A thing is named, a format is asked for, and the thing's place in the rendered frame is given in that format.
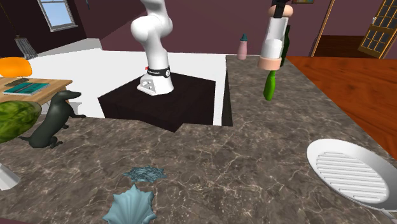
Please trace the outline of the pink bottle with teal cap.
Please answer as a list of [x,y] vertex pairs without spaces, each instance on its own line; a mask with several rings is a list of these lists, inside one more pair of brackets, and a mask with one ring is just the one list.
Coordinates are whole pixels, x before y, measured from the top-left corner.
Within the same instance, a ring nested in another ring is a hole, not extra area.
[[247,36],[243,34],[240,38],[240,44],[237,50],[237,59],[245,60],[247,57]]

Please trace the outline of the green bottle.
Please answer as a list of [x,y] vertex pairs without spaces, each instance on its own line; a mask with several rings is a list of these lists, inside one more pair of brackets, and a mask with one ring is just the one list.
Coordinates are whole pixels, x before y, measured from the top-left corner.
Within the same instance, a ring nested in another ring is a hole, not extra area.
[[[286,26],[285,34],[284,34],[284,41],[283,41],[283,48],[282,48],[282,53],[281,53],[281,64],[280,67],[284,65],[286,55],[288,52],[289,48],[289,30],[290,30],[290,25]],[[273,98],[274,90],[275,90],[275,74],[276,71],[270,71],[267,80],[265,83],[265,87],[263,90],[263,96],[267,101],[271,101]]]

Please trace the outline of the wooden glazed door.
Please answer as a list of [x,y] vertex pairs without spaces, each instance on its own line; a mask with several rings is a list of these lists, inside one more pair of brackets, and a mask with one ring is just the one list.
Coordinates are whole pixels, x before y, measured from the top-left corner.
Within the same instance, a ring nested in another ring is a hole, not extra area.
[[397,0],[382,0],[358,51],[383,59],[397,37]]

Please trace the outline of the dark robot stand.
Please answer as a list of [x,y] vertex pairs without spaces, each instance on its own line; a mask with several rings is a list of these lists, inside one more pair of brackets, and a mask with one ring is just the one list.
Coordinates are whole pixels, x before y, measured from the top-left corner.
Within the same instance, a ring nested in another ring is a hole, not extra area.
[[106,118],[140,120],[175,132],[184,123],[213,124],[216,82],[171,74],[174,90],[151,96],[137,89],[136,78],[98,98]]

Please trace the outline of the white ribbed grill pan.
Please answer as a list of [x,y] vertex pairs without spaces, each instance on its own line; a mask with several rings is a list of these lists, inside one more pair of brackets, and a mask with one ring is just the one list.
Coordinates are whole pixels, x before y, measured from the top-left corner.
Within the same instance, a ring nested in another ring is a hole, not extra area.
[[376,153],[339,139],[318,139],[307,147],[317,176],[341,196],[378,210],[397,224],[397,168]]

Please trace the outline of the blue-grey spiky star shape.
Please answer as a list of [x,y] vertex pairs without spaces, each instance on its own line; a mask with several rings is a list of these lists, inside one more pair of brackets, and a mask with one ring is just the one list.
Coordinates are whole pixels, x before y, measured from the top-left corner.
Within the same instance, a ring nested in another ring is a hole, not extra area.
[[123,175],[130,178],[131,182],[149,182],[154,183],[157,179],[166,178],[163,173],[164,169],[152,167],[133,167],[131,170],[124,172]]

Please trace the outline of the white framed window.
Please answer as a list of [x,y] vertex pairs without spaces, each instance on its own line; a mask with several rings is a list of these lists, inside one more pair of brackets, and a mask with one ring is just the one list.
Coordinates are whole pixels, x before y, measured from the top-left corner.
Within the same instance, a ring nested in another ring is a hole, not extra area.
[[75,28],[67,0],[37,0],[51,32]]

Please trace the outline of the wooden table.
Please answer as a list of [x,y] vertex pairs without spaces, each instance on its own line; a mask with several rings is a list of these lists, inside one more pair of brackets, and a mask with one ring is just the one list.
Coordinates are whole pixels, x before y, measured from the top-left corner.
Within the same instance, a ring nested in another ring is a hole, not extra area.
[[32,101],[40,105],[47,103],[57,92],[66,90],[72,80],[53,80],[53,79],[40,79],[29,78],[30,82],[36,83],[49,83],[50,86],[34,95],[4,95],[3,91],[9,89],[5,84],[17,80],[18,78],[0,78],[0,102],[4,101]]

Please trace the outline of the pale blue shell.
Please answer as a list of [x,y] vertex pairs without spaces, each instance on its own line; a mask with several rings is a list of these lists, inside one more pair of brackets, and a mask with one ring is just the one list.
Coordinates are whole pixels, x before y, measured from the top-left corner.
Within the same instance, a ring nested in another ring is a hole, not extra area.
[[153,212],[153,192],[140,191],[136,185],[113,195],[109,211],[102,217],[108,224],[150,224],[157,218]]

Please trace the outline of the dark green dinosaur figure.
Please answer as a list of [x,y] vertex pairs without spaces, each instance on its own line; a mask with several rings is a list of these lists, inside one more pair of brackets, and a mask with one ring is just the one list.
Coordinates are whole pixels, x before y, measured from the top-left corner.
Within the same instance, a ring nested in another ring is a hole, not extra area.
[[75,99],[81,95],[81,92],[63,90],[57,92],[52,98],[50,107],[43,123],[29,137],[19,136],[21,140],[28,141],[32,148],[54,148],[62,141],[58,141],[55,134],[60,129],[67,129],[66,125],[69,117],[86,118],[86,115],[77,115],[71,105],[66,102],[69,99]]

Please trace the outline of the orange chair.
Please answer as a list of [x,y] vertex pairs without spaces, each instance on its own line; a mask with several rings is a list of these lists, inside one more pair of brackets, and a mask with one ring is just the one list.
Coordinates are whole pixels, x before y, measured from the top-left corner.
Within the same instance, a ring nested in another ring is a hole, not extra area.
[[6,78],[26,77],[32,74],[28,60],[21,57],[7,57],[0,59],[0,75]]

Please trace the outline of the green watermelon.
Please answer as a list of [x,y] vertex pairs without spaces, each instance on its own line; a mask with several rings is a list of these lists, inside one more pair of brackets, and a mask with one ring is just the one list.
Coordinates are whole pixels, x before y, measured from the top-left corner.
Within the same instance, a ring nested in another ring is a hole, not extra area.
[[29,130],[41,114],[40,104],[32,101],[0,102],[0,143]]

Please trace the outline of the white angular block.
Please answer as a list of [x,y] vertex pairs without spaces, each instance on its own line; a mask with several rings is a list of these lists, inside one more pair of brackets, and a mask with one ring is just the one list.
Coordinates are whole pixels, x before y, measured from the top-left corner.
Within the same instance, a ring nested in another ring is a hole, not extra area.
[[0,190],[9,190],[19,182],[20,177],[0,163]]

